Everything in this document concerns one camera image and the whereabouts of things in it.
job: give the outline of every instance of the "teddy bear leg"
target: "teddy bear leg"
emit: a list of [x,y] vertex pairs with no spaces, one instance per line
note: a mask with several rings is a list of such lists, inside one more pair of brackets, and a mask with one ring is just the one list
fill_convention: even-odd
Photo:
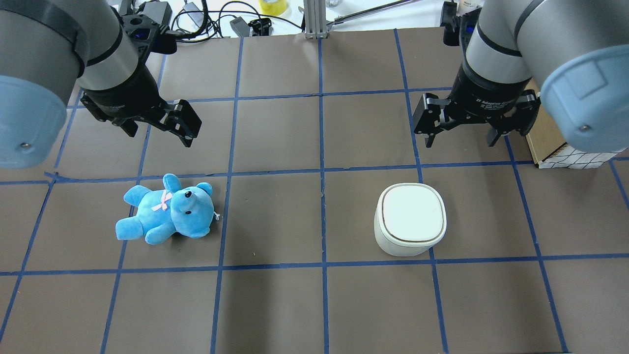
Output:
[[159,225],[147,232],[145,240],[148,244],[160,244],[173,235],[175,231],[175,226],[172,224]]
[[116,237],[119,240],[135,240],[142,236],[144,231],[138,217],[128,217],[116,223]]

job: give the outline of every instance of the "pink ribbon bow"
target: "pink ribbon bow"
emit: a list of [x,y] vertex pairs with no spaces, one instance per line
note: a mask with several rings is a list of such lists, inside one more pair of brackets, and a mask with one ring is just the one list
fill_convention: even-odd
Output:
[[171,199],[172,199],[172,193],[166,193],[166,190],[164,190],[162,192],[162,202],[152,207],[151,209],[153,209],[154,212],[160,210],[160,208],[162,210],[166,210],[168,209],[168,205],[166,205],[166,201],[171,200]]

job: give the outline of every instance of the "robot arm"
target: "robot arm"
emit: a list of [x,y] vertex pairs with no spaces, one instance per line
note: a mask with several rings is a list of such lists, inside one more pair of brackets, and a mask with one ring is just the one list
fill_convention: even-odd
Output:
[[97,120],[129,136],[147,122],[189,147],[201,120],[184,100],[166,103],[145,65],[151,51],[176,51],[171,13],[163,2],[120,16],[104,0],[0,0],[0,168],[47,157],[75,82]]
[[468,123],[492,126],[490,146],[512,130],[526,135],[540,104],[524,91],[531,77],[570,145],[629,146],[629,3],[486,0],[482,10],[455,13],[456,4],[444,4],[444,43],[460,42],[464,52],[452,92],[444,100],[424,94],[413,115],[427,147]]

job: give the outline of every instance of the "blue tape line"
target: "blue tape line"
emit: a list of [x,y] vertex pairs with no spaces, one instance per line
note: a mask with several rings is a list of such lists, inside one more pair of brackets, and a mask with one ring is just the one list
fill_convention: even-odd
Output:
[[542,258],[545,261],[611,260],[614,258],[629,258],[629,253],[564,254],[557,256],[542,256]]
[[330,354],[330,325],[328,312],[328,245],[325,223],[325,150],[323,121],[323,48],[321,38],[317,40],[319,66],[319,162],[321,173],[321,281],[323,296],[323,352]]
[[322,92],[322,96],[354,96],[360,94],[402,93],[404,89],[377,89],[370,91]]
[[190,103],[199,103],[199,102],[224,102],[224,101],[233,101],[234,97],[225,97],[225,98],[197,98],[193,100],[187,100]]
[[505,262],[529,262],[537,261],[536,256],[524,257],[487,257],[487,258],[446,258],[442,260],[435,259],[438,265],[453,265],[461,263],[505,263]]
[[328,267],[390,266],[390,265],[429,265],[429,264],[430,264],[430,260],[337,261],[337,262],[328,262]]
[[144,160],[147,156],[148,139],[151,136],[151,126],[147,126],[147,133],[144,136],[144,146],[142,146],[142,154],[140,155],[140,165],[138,166],[137,183],[140,184],[140,178],[142,177],[142,170],[144,169]]
[[404,88],[404,89],[377,89],[368,91],[337,91],[337,92],[323,92],[320,88],[318,93],[297,93],[297,94],[273,94],[268,96],[243,96],[243,97],[219,97],[219,98],[194,98],[188,100],[190,103],[199,102],[219,102],[219,101],[251,101],[251,100],[274,100],[277,98],[304,98],[304,97],[321,97],[321,96],[354,96],[362,94],[381,94],[381,93],[409,93],[409,92],[424,92],[424,91],[445,91],[450,90],[451,87],[445,88]]
[[297,173],[319,173],[318,168],[310,169],[281,169],[276,171],[253,171],[253,172],[232,172],[232,176],[260,176],[267,174],[297,174]]
[[400,42],[399,42],[399,35],[398,35],[397,28],[393,30],[393,35],[395,36],[395,44],[396,44],[396,47],[398,48],[399,66],[400,66],[400,69],[402,70],[402,80],[404,83],[404,98],[406,99],[406,114],[408,116],[408,125],[411,131],[411,143],[413,145],[413,154],[415,156],[417,178],[420,183],[423,183],[424,176],[421,173],[422,165],[420,161],[420,152],[417,148],[417,140],[415,137],[415,133],[413,132],[414,127],[413,127],[413,111],[411,108],[411,96],[408,93],[408,80],[406,78],[406,68],[404,66],[404,55],[402,54],[402,46],[400,45]]
[[413,88],[408,89],[408,92],[424,92],[424,91],[450,91],[452,89],[451,86],[444,88]]
[[162,85],[162,78],[164,76],[164,68],[166,67],[166,55],[164,54],[164,56],[162,57],[162,65],[159,68],[159,77],[157,78],[157,88],[161,87]]
[[[193,174],[178,174],[178,178],[207,178],[207,177],[227,177],[227,172],[225,173],[193,173]],[[140,179],[142,181],[148,180],[161,180],[164,178],[163,175],[150,175],[150,176],[142,176]]]
[[216,271],[219,266],[176,266],[165,268],[124,268],[122,274],[140,274],[140,273],[185,273],[190,271]]
[[39,230],[39,225],[40,225],[40,222],[42,221],[42,216],[43,216],[44,211],[46,210],[46,205],[48,204],[48,199],[50,198],[50,194],[52,192],[52,188],[54,185],[55,185],[55,179],[53,178],[48,184],[48,191],[46,192],[46,197],[44,197],[43,199],[42,207],[40,209],[39,214],[37,215],[35,226],[33,227],[33,232],[31,233],[31,237],[28,240],[28,247],[26,248],[26,253],[24,254],[24,258],[22,259],[22,266],[19,270],[18,278],[15,281],[15,286],[13,287],[13,293],[11,293],[11,300],[9,300],[9,305],[7,306],[6,312],[4,314],[2,327],[0,327],[0,343],[2,343],[2,338],[4,336],[6,324],[9,321],[9,316],[11,315],[13,304],[15,303],[15,297],[18,294],[19,285],[22,282],[22,278],[24,277],[24,271],[26,270],[26,264],[28,262],[28,258],[30,257],[31,250],[33,249],[33,243],[35,243],[35,236],[37,235],[37,230]]
[[238,117],[238,94],[240,92],[240,72],[242,69],[242,52],[244,38],[240,38],[240,47],[238,49],[238,69],[236,71],[236,89],[234,91],[234,109],[231,119],[231,142],[230,142],[230,161],[228,166],[227,187],[225,191],[225,207],[223,208],[223,230],[221,231],[221,250],[218,258],[218,272],[216,274],[216,295],[214,298],[214,314],[212,317],[212,335],[210,341],[209,352],[216,352],[216,333],[218,330],[218,310],[221,303],[221,284],[223,283],[223,263],[225,262],[225,241],[227,236],[227,220],[230,207],[231,192],[231,173],[233,172],[234,163],[234,146],[236,145],[236,125]]
[[48,181],[5,181],[0,182],[0,186],[14,186],[14,185],[47,185]]
[[117,269],[79,269],[79,270],[27,270],[24,276],[31,275],[81,275],[81,274],[116,274]]
[[77,109],[79,108],[79,101],[81,100],[81,95],[83,94],[83,89],[79,90],[79,94],[77,95],[76,100],[74,101],[74,106],[72,107],[72,113],[70,113],[70,119],[68,120],[68,125],[65,128],[64,138],[61,140],[61,146],[59,147],[59,151],[57,152],[57,159],[55,160],[54,168],[57,169],[59,167],[59,163],[61,162],[61,155],[64,153],[65,143],[68,141],[68,136],[70,135],[70,128],[72,127],[72,122],[74,122],[74,116],[77,113]]
[[439,276],[437,275],[437,262],[435,261],[435,251],[431,247],[428,250],[430,254],[430,269],[433,277],[433,287],[435,288],[435,302],[437,303],[437,318],[439,320],[439,332],[441,332],[441,345],[445,354],[450,353],[448,349],[448,337],[445,332],[445,320],[443,318],[443,304],[441,301],[441,290],[439,288]]
[[298,94],[274,94],[272,96],[247,96],[247,97],[239,97],[240,101],[251,101],[251,100],[276,100],[278,98],[304,98],[304,97],[314,97],[318,96],[316,93],[298,93]]
[[129,182],[137,180],[137,177],[122,177],[122,178],[68,178],[59,176],[58,174],[53,174],[49,172],[44,172],[46,177],[54,178],[55,183],[110,183],[110,182]]
[[[545,261],[567,260],[611,260],[617,258],[629,258],[629,253],[593,253],[593,254],[556,254],[542,256]],[[537,261],[537,256],[519,257],[488,257],[488,258],[435,258],[437,265],[467,264],[467,263],[508,263]],[[430,265],[432,260],[387,260],[387,261],[334,261],[327,262],[326,267],[352,267],[352,266],[396,266],[396,265]],[[230,265],[230,266],[183,266],[164,268],[123,268],[122,274],[135,273],[177,273],[189,271],[239,271],[239,270],[263,270],[263,269],[292,269],[292,268],[319,268],[322,262],[309,263],[271,263],[257,265]],[[32,275],[80,275],[80,274],[115,274],[117,269],[81,269],[81,270],[26,270],[22,274],[25,277]],[[15,277],[20,271],[0,271],[0,277]]]
[[618,170],[616,170],[616,166],[614,165],[614,161],[610,161],[611,172],[614,174],[614,178],[616,179],[616,184],[618,185],[618,189],[620,190],[620,194],[623,196],[625,201],[625,205],[627,209],[629,209],[629,198],[627,198],[627,192],[625,191],[625,187],[623,186],[623,182],[620,180],[620,175],[618,174]]
[[383,169],[413,169],[417,168],[414,164],[394,165],[394,166],[357,166],[357,167],[332,167],[326,168],[326,172],[344,172],[344,171],[379,171]]
[[504,142],[507,146],[507,151],[509,152],[509,158],[511,159],[512,167],[513,167],[513,174],[515,175],[515,180],[518,184],[518,189],[520,191],[520,198],[522,199],[522,206],[524,206],[524,212],[526,214],[526,221],[528,222],[528,228],[531,232],[531,237],[533,239],[535,253],[537,254],[537,260],[540,265],[540,271],[542,272],[544,287],[546,288],[546,295],[548,296],[548,303],[550,304],[550,311],[552,312],[552,317],[553,317],[553,320],[555,321],[555,327],[557,329],[557,335],[559,336],[559,343],[561,344],[562,351],[564,353],[567,353],[568,346],[566,345],[566,342],[565,342],[564,331],[561,327],[561,322],[559,321],[559,315],[557,314],[557,307],[555,306],[555,300],[552,295],[552,290],[550,289],[550,282],[548,280],[548,275],[546,273],[546,266],[544,265],[542,251],[540,249],[540,244],[537,240],[537,234],[535,233],[535,227],[533,226],[533,219],[531,218],[531,212],[530,212],[530,209],[528,208],[528,202],[526,201],[524,187],[522,185],[522,180],[520,179],[520,172],[518,171],[518,164],[515,161],[513,150],[511,148],[511,143],[509,142],[509,137],[504,137]]
[[[162,57],[162,66],[160,67],[159,78],[157,79],[157,88],[159,89],[162,84],[162,77],[164,76],[164,67],[166,66],[166,55]],[[147,153],[148,147],[148,139],[151,133],[151,126],[147,127],[147,133],[144,137],[144,143],[142,145],[142,153],[140,155],[140,162],[138,163],[138,173],[135,176],[135,184],[140,184],[140,178],[142,177],[142,169],[144,168],[144,160]],[[129,208],[129,217],[133,216],[135,211],[135,207],[131,206]],[[118,286],[120,285],[120,277],[122,275],[122,268],[125,262],[125,254],[126,254],[126,245],[127,241],[122,242],[122,247],[120,248],[120,257],[118,258],[118,268],[116,269],[116,279],[114,281],[114,287],[111,291],[111,301],[109,303],[109,311],[107,313],[107,320],[105,321],[105,330],[103,332],[103,341],[101,343],[101,354],[105,354],[105,350],[107,349],[107,340],[109,339],[109,329],[111,327],[111,319],[114,314],[114,308],[116,307],[116,298],[118,296]]]
[[441,167],[473,167],[473,166],[511,166],[511,161],[488,161],[479,163],[440,163],[440,164],[422,164],[422,168],[441,168]]
[[[421,164],[419,149],[417,148],[417,140],[415,137],[413,126],[413,111],[411,107],[411,96],[408,89],[408,79],[406,77],[406,67],[404,66],[404,55],[402,53],[402,46],[399,42],[399,34],[398,29],[393,30],[393,34],[395,36],[395,43],[398,49],[398,57],[399,57],[399,66],[402,70],[402,80],[404,82],[404,95],[406,98],[406,114],[408,115],[408,124],[411,131],[411,142],[413,144],[413,153],[415,154],[415,164],[417,167],[417,177],[420,183],[423,183],[424,177],[421,169],[424,167]],[[439,330],[441,332],[441,342],[443,346],[444,353],[448,354],[448,339],[445,332],[445,321],[443,319],[443,309],[441,303],[441,291],[439,290],[439,279],[437,277],[437,264],[435,262],[435,252],[432,248],[429,249],[430,254],[430,266],[432,269],[432,277],[433,277],[433,287],[435,288],[435,302],[437,305],[437,317],[439,319]]]
[[120,269],[125,259],[126,241],[123,241],[122,250],[120,251],[120,258],[118,259],[118,269],[116,269],[116,279],[114,280],[114,287],[111,291],[111,300],[109,301],[109,311],[107,312],[107,320],[105,321],[105,330],[103,332],[103,341],[101,342],[101,354],[105,353],[107,349],[107,340],[109,339],[109,329],[111,328],[111,318],[114,315],[114,307],[116,306],[116,298],[118,296],[118,286],[120,285]]
[[238,270],[263,270],[263,269],[293,269],[293,268],[320,268],[323,264],[320,262],[310,263],[274,263],[268,265],[231,265],[223,266],[222,269],[229,271]]

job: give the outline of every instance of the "teddy bear head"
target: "teddy bear head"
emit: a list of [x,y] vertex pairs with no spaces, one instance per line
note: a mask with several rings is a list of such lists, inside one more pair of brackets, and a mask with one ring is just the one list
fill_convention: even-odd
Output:
[[209,225],[214,217],[211,195],[212,186],[206,182],[173,193],[170,218],[177,232],[192,238],[209,233]]

